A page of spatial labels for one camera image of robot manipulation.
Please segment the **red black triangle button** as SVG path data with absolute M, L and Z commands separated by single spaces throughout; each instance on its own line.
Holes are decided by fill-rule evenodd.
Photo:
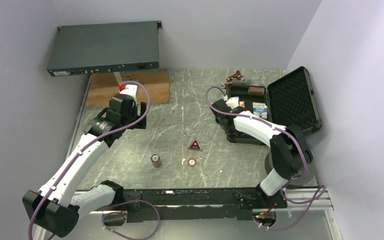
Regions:
M 188 147 L 187 147 L 188 150 L 194 150 L 194 151 L 203 151 L 199 141 L 197 139 L 195 139 Z

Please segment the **poker chip roll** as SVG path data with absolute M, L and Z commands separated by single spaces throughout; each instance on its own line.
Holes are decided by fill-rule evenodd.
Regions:
M 264 87 L 250 86 L 247 92 L 251 95 L 263 96 L 266 93 L 266 89 Z

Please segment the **single red poker chip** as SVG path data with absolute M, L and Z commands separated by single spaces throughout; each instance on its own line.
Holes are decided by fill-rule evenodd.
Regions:
M 187 164 L 188 164 L 190 167 L 194 167 L 194 166 L 196 166 L 196 164 L 197 164 L 197 160 L 194 159 L 194 158 L 190 158 L 190 159 L 188 159 Z

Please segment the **black poker set case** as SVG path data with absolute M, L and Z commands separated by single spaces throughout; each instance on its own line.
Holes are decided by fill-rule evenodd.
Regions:
M 264 95 L 248 93 L 249 87 L 265 88 Z M 267 121 L 277 125 L 300 127 L 304 135 L 309 135 L 322 128 L 322 119 L 317 107 L 315 92 L 310 73 L 300 66 L 278 80 L 264 85 L 230 84 L 228 97 L 239 97 L 245 101 L 246 110 L 253 114 L 253 102 L 267 105 Z

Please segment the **red playing card deck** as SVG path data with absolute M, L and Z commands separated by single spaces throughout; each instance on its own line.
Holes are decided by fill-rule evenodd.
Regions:
M 240 102 L 239 102 L 239 106 L 240 106 L 241 108 L 246 109 L 246 102 L 245 102 L 245 101 L 240 101 Z

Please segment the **clear round plastic disc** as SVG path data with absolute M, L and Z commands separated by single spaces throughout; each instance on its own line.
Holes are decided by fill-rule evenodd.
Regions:
M 253 109 L 253 114 L 259 118 L 267 119 L 268 118 L 268 109 L 265 107 L 255 107 Z

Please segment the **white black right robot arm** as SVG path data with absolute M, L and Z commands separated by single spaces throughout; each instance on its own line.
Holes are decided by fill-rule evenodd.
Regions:
M 270 148 L 272 170 L 257 185 L 256 203 L 267 208 L 275 201 L 275 194 L 293 180 L 308 176 L 313 155 L 302 130 L 283 126 L 255 116 L 243 107 L 231 108 L 222 99 L 209 106 L 228 132 L 235 130 L 259 140 Z

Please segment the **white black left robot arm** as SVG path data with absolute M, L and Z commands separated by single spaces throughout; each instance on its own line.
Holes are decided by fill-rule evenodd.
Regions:
M 30 240 L 33 225 L 63 238 L 90 212 L 104 206 L 117 210 L 123 205 L 124 188 L 110 180 L 78 196 L 75 191 L 95 162 L 127 129 L 146 128 L 148 110 L 146 102 L 138 102 L 137 94 L 123 90 L 88 122 L 77 147 L 54 176 L 38 191 L 29 190 L 22 198 L 30 219 Z

